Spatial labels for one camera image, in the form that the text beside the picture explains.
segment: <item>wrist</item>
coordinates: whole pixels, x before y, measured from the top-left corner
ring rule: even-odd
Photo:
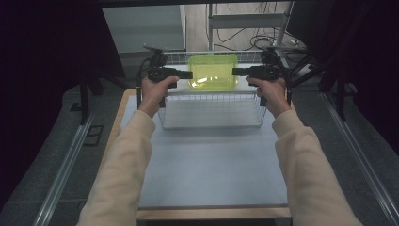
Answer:
[[[140,106],[138,107],[138,110],[146,113],[151,118],[153,118],[153,116],[158,111],[158,109],[159,109],[158,103],[153,104],[153,103],[149,103],[149,102],[142,102],[140,104]]]
[[[285,99],[284,100],[280,100],[278,102],[272,102],[270,104],[271,105],[269,105],[267,108],[269,109],[269,111],[272,113],[272,115],[275,118],[277,118],[280,114],[291,110],[291,107],[288,105],[288,103],[287,103],[287,101]]]

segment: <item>beige sleeve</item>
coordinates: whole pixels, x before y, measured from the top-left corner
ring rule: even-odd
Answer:
[[[136,225],[141,187],[150,161],[152,119],[136,111],[112,145],[82,209],[78,225]]]
[[[361,225],[313,130],[293,110],[278,116],[273,129],[294,225]]]

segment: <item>hand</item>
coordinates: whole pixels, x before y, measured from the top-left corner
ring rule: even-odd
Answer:
[[[279,78],[274,81],[265,81],[247,77],[246,80],[258,86],[257,95],[266,98],[266,107],[275,118],[281,113],[291,110],[291,107],[285,99],[285,82],[283,79]]]
[[[143,111],[152,118],[159,109],[159,102],[161,102],[163,97],[168,96],[168,85],[177,81],[179,81],[178,76],[167,77],[159,83],[153,83],[145,77],[141,82],[143,101],[138,110]]]

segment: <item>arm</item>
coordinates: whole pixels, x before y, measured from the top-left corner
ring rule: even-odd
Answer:
[[[150,161],[153,115],[177,77],[153,84],[143,80],[144,99],[112,145],[97,175],[78,225],[136,225],[136,212],[145,169]]]
[[[353,214],[317,138],[285,101],[284,82],[247,78],[258,85],[275,116],[276,151],[294,225],[361,225]]]

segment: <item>green box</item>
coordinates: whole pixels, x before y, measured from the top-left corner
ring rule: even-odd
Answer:
[[[188,81],[196,91],[229,91],[238,83],[232,75],[232,68],[237,67],[236,55],[194,55],[188,59],[189,71],[193,79]]]

